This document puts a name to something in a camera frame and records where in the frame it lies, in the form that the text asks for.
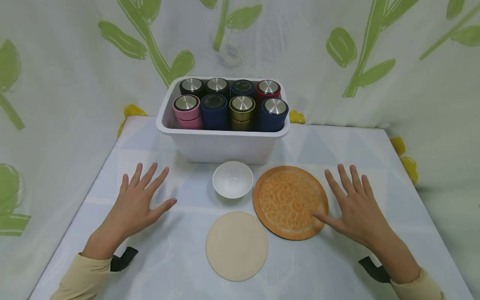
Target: orange coaster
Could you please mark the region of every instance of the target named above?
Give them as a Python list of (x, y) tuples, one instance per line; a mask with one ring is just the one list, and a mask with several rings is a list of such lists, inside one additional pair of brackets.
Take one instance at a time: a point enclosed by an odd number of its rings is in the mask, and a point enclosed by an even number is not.
[(253, 207), (268, 230), (287, 240), (311, 238), (324, 227), (312, 212), (328, 214), (327, 195), (317, 178), (290, 166), (273, 168), (259, 178)]

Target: right hand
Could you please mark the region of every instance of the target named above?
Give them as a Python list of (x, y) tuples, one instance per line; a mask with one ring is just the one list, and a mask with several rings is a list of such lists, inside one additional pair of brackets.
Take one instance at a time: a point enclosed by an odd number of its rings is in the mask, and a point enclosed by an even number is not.
[(350, 166), (350, 181), (341, 164), (338, 165), (338, 173), (346, 195), (332, 173), (325, 170), (325, 177), (338, 201), (342, 216), (336, 219), (322, 212), (315, 212), (313, 215), (339, 233), (370, 249), (376, 242), (396, 236), (375, 201), (367, 176), (362, 175), (360, 180), (357, 168)]

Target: storage box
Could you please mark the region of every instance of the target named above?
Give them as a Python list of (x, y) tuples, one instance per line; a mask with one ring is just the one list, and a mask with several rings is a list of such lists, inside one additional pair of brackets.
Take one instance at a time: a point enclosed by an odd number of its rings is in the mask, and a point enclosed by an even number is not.
[[(224, 163), (237, 160), (245, 164), (262, 165), (267, 163), (275, 141), (285, 136), (290, 129), (290, 118), (287, 114), (285, 125), (278, 132), (239, 132), (214, 130), (181, 129), (173, 112), (173, 101), (181, 96), (179, 85), (187, 78), (198, 78), (206, 81), (214, 77), (185, 76), (177, 78), (168, 89), (160, 111), (156, 118), (156, 126), (161, 133), (172, 137), (173, 142), (183, 156), (192, 162)], [(247, 79), (255, 85), (264, 79), (259, 78), (228, 78), (230, 84), (238, 79)], [(287, 102), (283, 85), (280, 98)]]

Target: beige sleeve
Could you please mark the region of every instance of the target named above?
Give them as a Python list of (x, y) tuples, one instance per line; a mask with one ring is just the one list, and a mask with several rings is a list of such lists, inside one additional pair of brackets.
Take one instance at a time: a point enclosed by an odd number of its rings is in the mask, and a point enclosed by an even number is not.
[(392, 281), (392, 285), (400, 300), (446, 300), (444, 293), (423, 268), (417, 280), (405, 284)]
[(50, 300), (94, 299), (107, 283), (111, 260), (95, 260), (77, 254)]

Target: table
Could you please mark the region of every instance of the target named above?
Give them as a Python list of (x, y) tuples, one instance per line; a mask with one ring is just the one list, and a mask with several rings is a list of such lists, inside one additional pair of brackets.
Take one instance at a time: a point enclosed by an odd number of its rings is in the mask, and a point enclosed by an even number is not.
[[(185, 161), (171, 138), (161, 136), (154, 117), (129, 117), (84, 203), (73, 219), (30, 299), (49, 299), (74, 256), (113, 206), (123, 173), (144, 172), (153, 162), (170, 167), (152, 200), (178, 203), (151, 228), (129, 238), (139, 251), (132, 264), (112, 273), (99, 299), (396, 299), (389, 284), (373, 280), (358, 260), (371, 254), (334, 230), (325, 228), (304, 241), (267, 232), (265, 265), (253, 278), (226, 281), (212, 270), (205, 254), (211, 224), (222, 214), (241, 210), (253, 215), (252, 190), (239, 200), (218, 195), (212, 175), (218, 164)], [(325, 187), (331, 214), (340, 214), (324, 177), (338, 163), (355, 164), (366, 174), (388, 222), (449, 299), (473, 299), (423, 203), (383, 130), (292, 124), (263, 166), (250, 165), (255, 181), (267, 170), (292, 165), (314, 175)]]

